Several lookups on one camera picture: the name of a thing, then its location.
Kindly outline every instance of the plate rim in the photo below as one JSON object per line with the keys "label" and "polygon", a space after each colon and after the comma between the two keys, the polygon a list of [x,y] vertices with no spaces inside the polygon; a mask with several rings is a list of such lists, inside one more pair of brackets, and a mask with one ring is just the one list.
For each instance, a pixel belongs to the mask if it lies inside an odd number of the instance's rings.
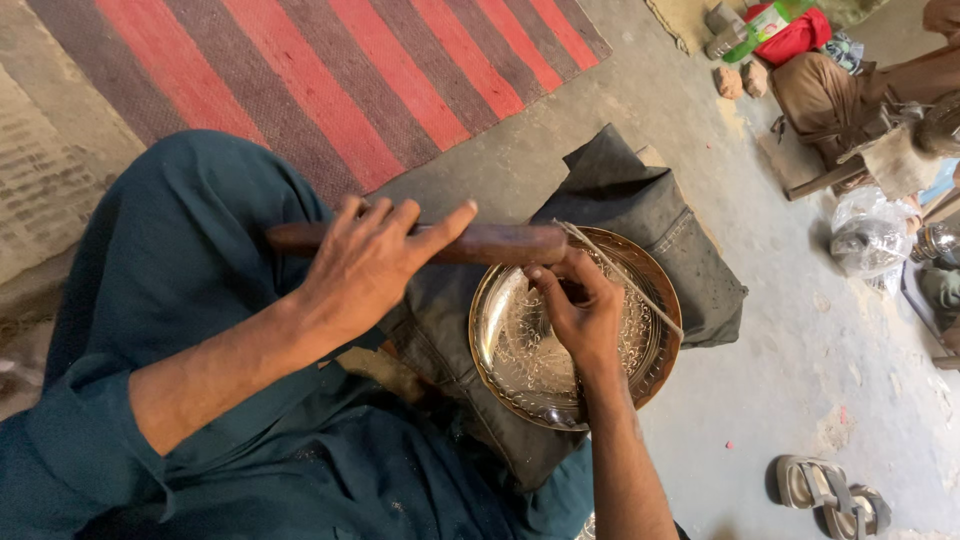
{"label": "plate rim", "polygon": [[[641,248],[640,246],[636,245],[636,243],[634,243],[629,238],[626,238],[617,233],[613,233],[611,231],[607,231],[606,229],[601,229],[599,227],[590,227],[590,226],[577,226],[577,229],[580,230],[582,233],[608,234],[614,240],[622,242],[626,245],[632,246],[640,254],[646,257],[649,262],[652,262],[653,265],[658,270],[660,270],[660,275],[665,279],[665,284],[667,287],[667,290],[665,291],[658,291],[661,297],[664,299],[664,304],[665,304],[664,311],[667,314],[673,314],[674,316],[671,317],[673,322],[677,326],[681,328],[683,327],[683,316],[680,309],[680,299],[677,297],[677,290],[673,286],[673,282],[670,281],[670,277],[666,274],[666,272],[663,271],[663,267],[660,266],[660,264],[657,262],[655,258],[653,258],[653,256],[647,253],[647,251]],[[468,326],[467,330],[468,330],[468,341],[469,341],[468,344],[470,347],[470,355],[473,357],[473,366],[476,368],[477,374],[480,376],[480,379],[491,391],[491,393],[493,393],[497,401],[500,402],[501,405],[504,405],[508,409],[513,411],[514,414],[516,414],[520,418],[523,418],[524,420],[527,420],[528,422],[531,422],[538,426],[550,428],[552,430],[562,430],[562,431],[589,430],[589,425],[587,423],[576,424],[573,427],[566,426],[566,425],[550,424],[546,422],[546,420],[540,418],[539,416],[533,416],[532,414],[527,412],[525,409],[511,405],[510,400],[507,399],[505,396],[503,396],[500,390],[492,384],[492,382],[490,381],[487,375],[487,371],[483,368],[483,366],[480,365],[480,358],[477,353],[477,346],[476,346],[476,331],[473,329],[474,315],[476,314],[477,305],[480,302],[480,293],[483,290],[484,285],[486,285],[487,282],[492,278],[492,273],[495,271],[495,269],[499,268],[500,266],[502,266],[502,264],[494,264],[487,268],[487,271],[484,273],[483,278],[480,280],[480,283],[477,284],[477,288],[473,292],[473,300],[470,301],[470,311],[467,319],[467,326]],[[673,366],[676,363],[677,356],[680,352],[681,341],[680,341],[680,337],[675,332],[671,331],[669,328],[666,328],[666,332],[667,332],[667,340],[666,340],[666,346],[664,347],[664,353],[667,355],[667,360],[663,363],[663,367],[661,369],[663,376],[653,383],[653,385],[650,387],[650,392],[648,394],[644,396],[640,396],[638,398],[633,398],[633,395],[631,395],[631,398],[634,401],[634,410],[640,410],[641,407],[650,403],[650,400],[652,400],[654,396],[656,396],[657,393],[660,392],[660,389],[663,388],[663,385],[666,383],[666,380],[670,377],[670,374],[673,372]]]}

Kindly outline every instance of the hand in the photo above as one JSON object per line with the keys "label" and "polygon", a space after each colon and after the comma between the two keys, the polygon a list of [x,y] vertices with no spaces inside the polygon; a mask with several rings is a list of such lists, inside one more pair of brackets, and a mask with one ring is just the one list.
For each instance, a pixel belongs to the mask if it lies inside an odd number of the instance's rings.
{"label": "hand", "polygon": [[382,198],[359,216],[362,207],[358,197],[344,200],[303,285],[293,293],[301,327],[319,349],[314,358],[359,337],[399,304],[414,273],[455,240],[477,212],[476,203],[466,201],[427,231],[408,236],[420,217],[414,201],[394,208]]}
{"label": "hand", "polygon": [[[617,352],[623,287],[608,280],[586,252],[573,248],[549,270],[533,264],[524,274],[543,296],[553,332],[573,356],[581,380],[626,377]],[[583,302],[571,303],[558,278],[581,285]]]}

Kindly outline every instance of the wooden handle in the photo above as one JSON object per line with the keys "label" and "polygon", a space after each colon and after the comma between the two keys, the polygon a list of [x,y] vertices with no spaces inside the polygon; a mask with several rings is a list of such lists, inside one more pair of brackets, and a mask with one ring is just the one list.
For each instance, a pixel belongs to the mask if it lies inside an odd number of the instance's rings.
{"label": "wooden handle", "polygon": [[[418,224],[410,234],[429,225]],[[326,235],[326,223],[288,223],[267,231],[278,252],[313,257]],[[430,259],[432,264],[553,264],[566,253],[566,233],[551,225],[470,225],[456,240]]]}

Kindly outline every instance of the red bag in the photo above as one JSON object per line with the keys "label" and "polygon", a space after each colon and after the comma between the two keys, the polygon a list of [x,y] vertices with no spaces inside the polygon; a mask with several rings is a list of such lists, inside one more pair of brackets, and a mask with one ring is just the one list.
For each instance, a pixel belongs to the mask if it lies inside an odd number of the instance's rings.
{"label": "red bag", "polygon": [[[769,6],[770,4],[751,6],[743,20],[750,22]],[[776,36],[760,43],[760,46],[754,49],[754,54],[780,67],[801,53],[824,46],[831,36],[833,31],[823,12],[810,8]]]}

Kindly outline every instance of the brass plate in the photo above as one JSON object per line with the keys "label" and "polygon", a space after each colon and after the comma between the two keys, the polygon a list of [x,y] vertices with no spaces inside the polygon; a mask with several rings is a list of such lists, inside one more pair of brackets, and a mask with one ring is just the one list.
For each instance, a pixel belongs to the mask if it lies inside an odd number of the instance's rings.
{"label": "brass plate", "polygon": [[[620,270],[681,324],[670,280],[635,243],[602,229],[579,228]],[[570,245],[584,249],[576,238]],[[590,253],[604,274],[622,282]],[[673,369],[680,338],[626,289],[620,324],[620,359],[636,408],[656,394]],[[491,266],[473,295],[469,316],[473,361],[488,388],[516,414],[554,430],[588,430],[587,407],[573,360],[553,333],[537,289],[519,266]]]}

